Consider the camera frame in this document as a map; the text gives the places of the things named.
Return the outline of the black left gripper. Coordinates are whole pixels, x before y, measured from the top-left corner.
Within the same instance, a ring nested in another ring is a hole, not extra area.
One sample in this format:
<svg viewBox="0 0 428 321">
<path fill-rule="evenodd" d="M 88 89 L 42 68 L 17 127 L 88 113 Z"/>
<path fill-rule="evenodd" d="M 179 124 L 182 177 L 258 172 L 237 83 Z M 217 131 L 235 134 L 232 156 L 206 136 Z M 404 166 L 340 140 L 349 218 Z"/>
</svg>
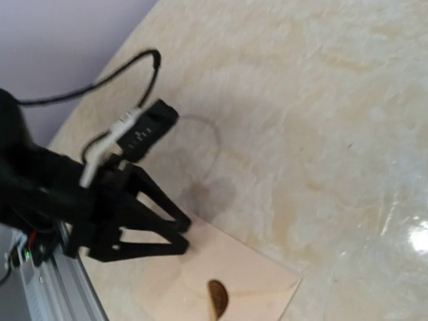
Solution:
<svg viewBox="0 0 428 321">
<path fill-rule="evenodd" d="M 119 156 L 111 156 L 101 167 L 93 187 L 94 206 L 87 218 L 73 223 L 65 254 L 75 258 L 79 249 L 86 247 L 88 256 L 101 262 L 183 255 L 189 248 L 189 242 L 179 233 L 189 230 L 190 218 L 144 169 L 132 164 L 120 169 L 120 163 Z M 124 228 L 140 230 L 136 200 L 139 193 L 146 195 L 173 218 L 169 225 L 178 233 L 169 230 L 156 233 L 168 243 L 130 243 L 121 240 Z"/>
</svg>

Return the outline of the pink envelope with flap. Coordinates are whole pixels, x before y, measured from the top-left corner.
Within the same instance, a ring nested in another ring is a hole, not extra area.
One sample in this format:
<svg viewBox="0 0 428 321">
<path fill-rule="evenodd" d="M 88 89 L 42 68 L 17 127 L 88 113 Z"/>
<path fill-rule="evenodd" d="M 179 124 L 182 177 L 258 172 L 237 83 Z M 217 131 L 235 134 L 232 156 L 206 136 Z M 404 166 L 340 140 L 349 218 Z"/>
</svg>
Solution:
<svg viewBox="0 0 428 321">
<path fill-rule="evenodd" d="M 300 277 L 196 215 L 184 255 L 149 257 L 135 295 L 153 320 L 208 320 L 210 280 L 229 294 L 223 320 L 279 320 Z"/>
</svg>

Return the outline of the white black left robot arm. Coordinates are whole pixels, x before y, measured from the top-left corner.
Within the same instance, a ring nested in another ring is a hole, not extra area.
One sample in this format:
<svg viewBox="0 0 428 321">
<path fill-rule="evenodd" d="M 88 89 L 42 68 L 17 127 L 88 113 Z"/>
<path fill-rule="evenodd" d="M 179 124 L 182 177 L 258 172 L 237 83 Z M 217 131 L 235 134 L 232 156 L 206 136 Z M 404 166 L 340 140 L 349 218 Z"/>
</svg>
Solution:
<svg viewBox="0 0 428 321">
<path fill-rule="evenodd" d="M 17 100 L 1 92 L 1 222 L 24 229 L 28 212 L 72 225 L 66 254 L 81 247 L 101 262 L 182 255 L 191 220 L 147 172 L 111 156 L 91 187 L 79 185 L 82 164 L 35 145 Z"/>
</svg>

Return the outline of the round brown seal sticker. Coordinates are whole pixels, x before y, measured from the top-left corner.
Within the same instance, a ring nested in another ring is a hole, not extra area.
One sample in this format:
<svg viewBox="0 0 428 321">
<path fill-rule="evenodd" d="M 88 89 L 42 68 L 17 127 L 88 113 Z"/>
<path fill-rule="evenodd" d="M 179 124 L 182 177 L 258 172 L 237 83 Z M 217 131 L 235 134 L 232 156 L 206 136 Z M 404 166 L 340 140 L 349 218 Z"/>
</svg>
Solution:
<svg viewBox="0 0 428 321">
<path fill-rule="evenodd" d="M 208 281 L 207 293 L 209 319 L 212 321 L 220 320 L 228 307 L 229 294 L 219 280 Z"/>
</svg>

